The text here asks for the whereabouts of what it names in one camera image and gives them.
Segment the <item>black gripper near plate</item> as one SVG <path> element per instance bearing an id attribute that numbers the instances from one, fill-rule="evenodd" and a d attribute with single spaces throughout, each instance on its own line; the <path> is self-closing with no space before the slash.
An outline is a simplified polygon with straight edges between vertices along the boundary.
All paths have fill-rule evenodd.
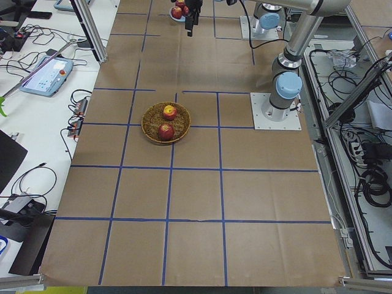
<path id="1" fill-rule="evenodd" d="M 185 0 L 185 4 L 189 9 L 189 13 L 194 16 L 194 19 L 193 19 L 192 15 L 187 15 L 186 21 L 185 21 L 185 29 L 187 31 L 187 36 L 192 37 L 193 24 L 198 25 L 198 15 L 201 12 L 203 1 L 202 0 Z"/>

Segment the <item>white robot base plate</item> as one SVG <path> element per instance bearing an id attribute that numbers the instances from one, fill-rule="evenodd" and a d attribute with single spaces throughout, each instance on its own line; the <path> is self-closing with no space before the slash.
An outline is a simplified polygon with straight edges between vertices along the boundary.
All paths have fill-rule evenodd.
<path id="1" fill-rule="evenodd" d="M 250 93 L 254 129 L 301 131 L 300 118 L 295 103 L 292 102 L 288 109 L 280 110 L 270 104 L 270 95 L 266 92 Z"/>
<path id="2" fill-rule="evenodd" d="M 280 17 L 264 15 L 257 19 L 247 16 L 240 16 L 241 33 L 243 40 L 276 40 L 279 38 L 277 27 L 279 26 Z"/>

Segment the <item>silver robot arm near basket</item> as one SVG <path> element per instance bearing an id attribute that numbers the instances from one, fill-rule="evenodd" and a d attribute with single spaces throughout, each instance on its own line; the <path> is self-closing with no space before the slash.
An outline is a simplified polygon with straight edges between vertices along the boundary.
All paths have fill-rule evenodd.
<path id="1" fill-rule="evenodd" d="M 323 18 L 343 11 L 349 1 L 257 1 L 254 17 L 258 19 L 257 27 L 267 31 L 277 27 L 281 8 L 288 7 L 302 11 L 295 31 L 287 41 L 283 52 L 277 56 L 272 65 L 273 89 L 261 111 L 267 119 L 283 121 L 291 111 L 292 102 L 301 92 L 303 82 L 295 72 L 301 65 L 303 53 L 309 45 Z"/>

